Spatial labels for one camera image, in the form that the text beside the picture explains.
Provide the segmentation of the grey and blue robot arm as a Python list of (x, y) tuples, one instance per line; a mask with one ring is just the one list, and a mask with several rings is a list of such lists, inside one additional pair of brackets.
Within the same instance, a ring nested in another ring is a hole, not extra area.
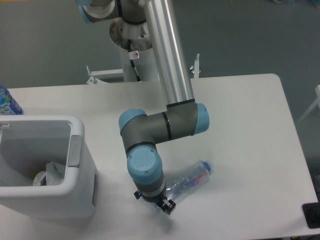
[(137, 188), (134, 196), (171, 214), (176, 203), (167, 194), (157, 144), (203, 133), (210, 126), (205, 105), (194, 98), (172, 2), (78, 0), (76, 5), (88, 23), (112, 21), (110, 38), (125, 52), (136, 82), (147, 77), (135, 54), (153, 51), (166, 111), (148, 115), (142, 109), (130, 109), (120, 115), (118, 124), (128, 173)]

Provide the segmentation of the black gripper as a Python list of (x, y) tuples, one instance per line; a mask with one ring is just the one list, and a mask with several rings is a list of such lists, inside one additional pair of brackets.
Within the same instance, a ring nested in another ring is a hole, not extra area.
[(161, 210), (167, 215), (171, 215), (171, 213), (176, 208), (176, 203), (173, 200), (168, 199), (165, 194), (158, 194), (156, 196), (150, 197), (150, 196), (142, 195), (142, 193), (139, 190), (136, 190), (134, 192), (134, 197), (137, 200), (139, 200), (142, 197), (146, 202), (155, 204), (156, 206), (161, 208)]

